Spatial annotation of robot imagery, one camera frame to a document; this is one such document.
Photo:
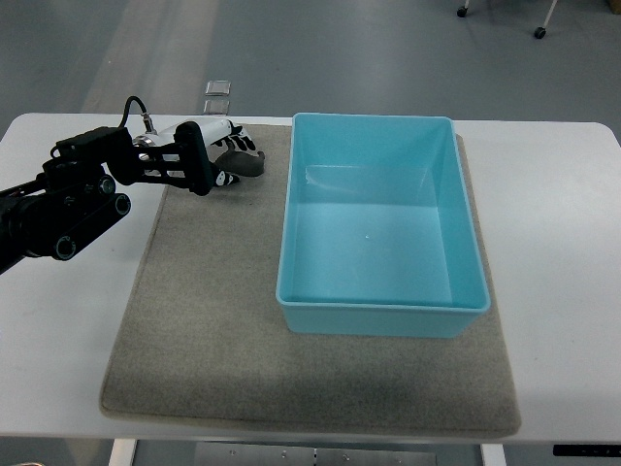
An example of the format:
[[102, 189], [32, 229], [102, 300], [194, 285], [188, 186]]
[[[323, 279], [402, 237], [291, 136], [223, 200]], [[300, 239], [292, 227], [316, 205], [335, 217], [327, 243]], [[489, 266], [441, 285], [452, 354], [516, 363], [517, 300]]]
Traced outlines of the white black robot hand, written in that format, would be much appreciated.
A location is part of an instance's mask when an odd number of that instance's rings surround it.
[[[207, 160], [209, 150], [216, 148], [220, 148], [219, 155], [228, 150], [241, 150], [251, 154], [256, 154], [259, 151], [245, 129], [228, 119], [199, 123], [198, 126], [203, 138], [203, 144], [199, 148], [201, 160]], [[214, 163], [215, 161], [209, 162], [207, 174], [204, 174], [200, 169], [187, 171], [181, 168], [163, 172], [150, 170], [147, 171], [147, 174], [161, 178], [163, 183], [176, 187], [186, 187], [198, 195], [207, 194], [213, 187], [223, 187], [240, 181], [241, 176], [224, 171]]]

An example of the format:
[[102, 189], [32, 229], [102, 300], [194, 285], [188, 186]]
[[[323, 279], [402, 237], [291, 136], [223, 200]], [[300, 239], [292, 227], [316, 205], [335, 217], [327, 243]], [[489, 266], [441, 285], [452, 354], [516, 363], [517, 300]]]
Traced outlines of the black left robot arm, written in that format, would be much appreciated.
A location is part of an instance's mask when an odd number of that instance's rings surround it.
[[1, 269], [26, 257], [73, 258], [129, 214], [119, 184], [167, 184], [204, 196], [218, 173], [193, 121], [153, 146], [135, 142], [124, 124], [59, 141], [34, 180], [1, 192]]

